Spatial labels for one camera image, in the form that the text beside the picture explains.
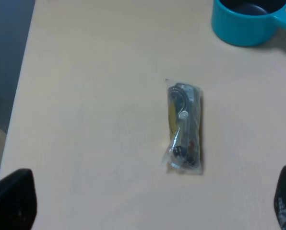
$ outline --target white desk surface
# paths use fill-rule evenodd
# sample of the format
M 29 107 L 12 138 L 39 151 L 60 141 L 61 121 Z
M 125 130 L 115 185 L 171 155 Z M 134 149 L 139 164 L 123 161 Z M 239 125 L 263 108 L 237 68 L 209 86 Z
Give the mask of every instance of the white desk surface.
M 0 178 L 33 170 L 34 230 L 278 230 L 286 31 L 212 32 L 212 0 L 37 0 Z M 203 176 L 167 172 L 165 79 L 203 90 Z

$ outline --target plastic bag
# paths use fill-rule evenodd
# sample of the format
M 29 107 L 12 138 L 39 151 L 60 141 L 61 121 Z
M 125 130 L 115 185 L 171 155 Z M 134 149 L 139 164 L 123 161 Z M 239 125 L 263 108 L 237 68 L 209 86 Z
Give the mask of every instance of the plastic bag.
M 180 172 L 201 174 L 201 90 L 167 80 L 167 104 L 171 141 L 163 159 Z

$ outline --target transparent bag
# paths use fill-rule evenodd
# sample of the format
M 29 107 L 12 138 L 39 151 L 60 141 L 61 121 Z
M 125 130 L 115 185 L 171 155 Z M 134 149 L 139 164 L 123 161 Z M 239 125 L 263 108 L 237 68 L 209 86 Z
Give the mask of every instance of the transparent bag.
M 171 141 L 164 161 L 179 172 L 201 174 L 201 90 L 167 80 L 167 104 Z

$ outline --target teal mug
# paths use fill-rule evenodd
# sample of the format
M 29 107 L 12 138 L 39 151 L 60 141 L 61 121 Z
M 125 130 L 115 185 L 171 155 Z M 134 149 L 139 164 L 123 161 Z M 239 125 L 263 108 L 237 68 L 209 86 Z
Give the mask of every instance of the teal mug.
M 255 46 L 286 29 L 286 0 L 214 0 L 212 28 L 223 41 Z

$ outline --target table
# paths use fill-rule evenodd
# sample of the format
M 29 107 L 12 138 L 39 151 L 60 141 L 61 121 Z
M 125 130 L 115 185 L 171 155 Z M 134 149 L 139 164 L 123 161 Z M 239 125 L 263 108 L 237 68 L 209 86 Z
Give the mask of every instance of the table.
M 278 230 L 286 31 L 212 32 L 212 0 L 36 2 L 0 178 L 34 172 L 34 230 Z M 203 90 L 202 176 L 161 164 L 165 79 Z

